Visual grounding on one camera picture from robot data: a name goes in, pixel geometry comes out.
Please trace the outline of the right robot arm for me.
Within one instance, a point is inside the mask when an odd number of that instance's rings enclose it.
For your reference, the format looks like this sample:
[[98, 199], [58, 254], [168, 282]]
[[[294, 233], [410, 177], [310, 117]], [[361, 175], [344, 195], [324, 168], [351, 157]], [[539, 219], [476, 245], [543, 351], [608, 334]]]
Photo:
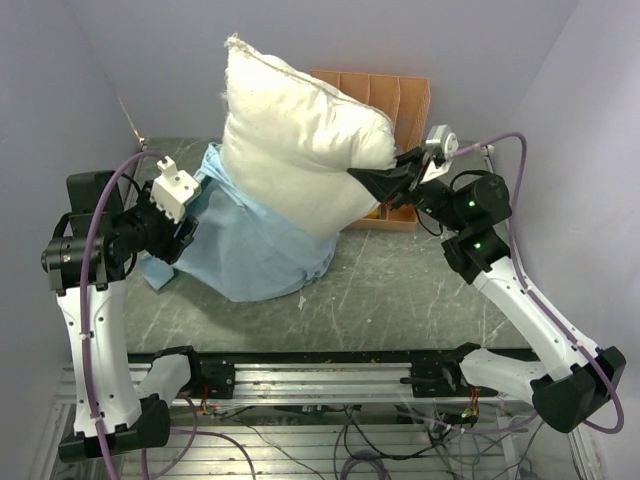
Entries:
[[348, 171], [379, 203], [410, 205], [449, 230], [441, 244], [449, 267], [499, 308], [537, 357], [518, 360], [467, 343], [446, 361], [442, 387], [455, 396], [472, 387], [505, 393], [531, 405], [554, 430], [569, 433], [607, 402], [619, 401], [626, 359], [617, 348], [603, 349], [587, 338], [528, 282], [513, 247], [495, 230], [512, 214], [504, 179], [472, 170], [472, 181], [455, 188], [432, 170], [443, 162], [442, 154], [415, 148], [392, 169]]

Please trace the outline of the green satin pillowcase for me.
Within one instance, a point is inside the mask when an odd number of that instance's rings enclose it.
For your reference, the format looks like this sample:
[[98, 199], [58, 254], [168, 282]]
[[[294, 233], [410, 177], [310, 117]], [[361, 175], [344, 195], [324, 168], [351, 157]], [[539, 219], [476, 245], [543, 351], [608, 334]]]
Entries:
[[138, 270], [155, 290], [186, 273], [233, 302], [293, 293], [318, 280], [333, 260], [339, 235], [319, 239], [242, 193], [210, 143], [193, 177], [200, 195], [188, 206], [198, 226], [192, 243], [168, 264], [147, 255]]

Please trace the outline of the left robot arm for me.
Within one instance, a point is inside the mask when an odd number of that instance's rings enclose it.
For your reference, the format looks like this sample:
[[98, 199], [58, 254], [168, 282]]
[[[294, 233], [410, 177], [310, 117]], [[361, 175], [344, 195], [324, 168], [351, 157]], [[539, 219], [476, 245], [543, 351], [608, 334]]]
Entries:
[[96, 171], [68, 177], [71, 210], [41, 256], [65, 320], [75, 375], [73, 431], [58, 446], [64, 463], [165, 445], [173, 400], [196, 395], [204, 383], [191, 346], [158, 352], [134, 383], [123, 325], [127, 263], [141, 252], [166, 263], [178, 259], [198, 225], [186, 207], [200, 186], [185, 171], [162, 173], [125, 208], [112, 176]]

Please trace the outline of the white pillow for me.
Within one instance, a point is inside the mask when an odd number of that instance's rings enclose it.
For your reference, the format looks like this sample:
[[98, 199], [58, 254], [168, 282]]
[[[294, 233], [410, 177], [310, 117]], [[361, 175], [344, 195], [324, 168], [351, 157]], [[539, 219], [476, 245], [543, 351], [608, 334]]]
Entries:
[[221, 161], [234, 185], [307, 233], [328, 238], [378, 201], [349, 169], [386, 170], [389, 117], [233, 35]]

